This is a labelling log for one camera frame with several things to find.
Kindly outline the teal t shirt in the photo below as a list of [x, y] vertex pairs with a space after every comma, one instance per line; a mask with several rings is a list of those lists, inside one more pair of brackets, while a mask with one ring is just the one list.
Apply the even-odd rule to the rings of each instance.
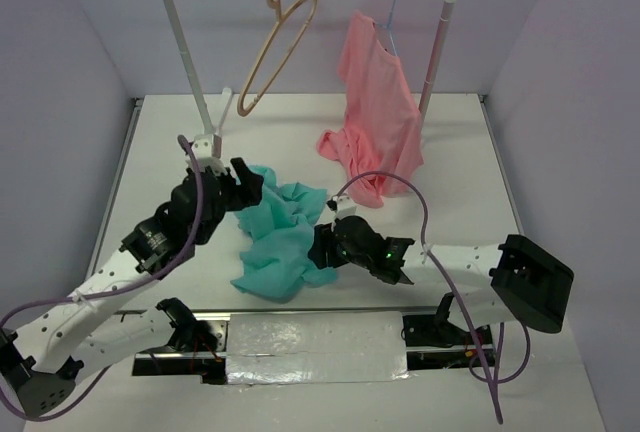
[[286, 303], [305, 287], [335, 282], [335, 268], [317, 266], [308, 258], [327, 191], [301, 182], [280, 184], [266, 166], [250, 170], [263, 178], [262, 200], [235, 214], [251, 244], [239, 254], [243, 273], [231, 284], [242, 293]]

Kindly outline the tan wooden hanger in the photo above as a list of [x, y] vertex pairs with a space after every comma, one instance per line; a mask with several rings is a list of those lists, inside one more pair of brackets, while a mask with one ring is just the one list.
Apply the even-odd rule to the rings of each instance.
[[316, 14], [318, 0], [266, 0], [274, 25], [248, 73], [237, 100], [237, 113], [247, 117], [272, 87], [289, 62]]

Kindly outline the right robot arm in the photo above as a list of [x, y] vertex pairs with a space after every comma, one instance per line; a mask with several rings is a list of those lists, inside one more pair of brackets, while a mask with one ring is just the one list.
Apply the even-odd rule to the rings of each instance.
[[391, 285], [454, 284], [434, 321], [447, 343], [472, 326], [511, 321], [558, 334], [574, 281], [567, 265], [523, 235], [510, 234], [501, 244], [422, 246], [384, 237], [355, 215], [316, 226], [308, 257], [319, 268], [358, 266]]

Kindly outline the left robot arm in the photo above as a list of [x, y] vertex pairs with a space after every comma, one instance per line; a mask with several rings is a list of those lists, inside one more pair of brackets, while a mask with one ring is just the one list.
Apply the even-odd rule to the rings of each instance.
[[63, 300], [42, 301], [44, 313], [15, 331], [1, 331], [1, 375], [19, 413], [52, 420], [76, 386], [95, 372], [158, 347], [214, 350], [218, 339], [177, 298], [167, 298], [116, 327], [115, 312], [189, 261], [224, 216], [255, 206], [264, 179], [241, 158], [217, 173], [188, 171], [168, 201], [139, 222], [107, 262]]

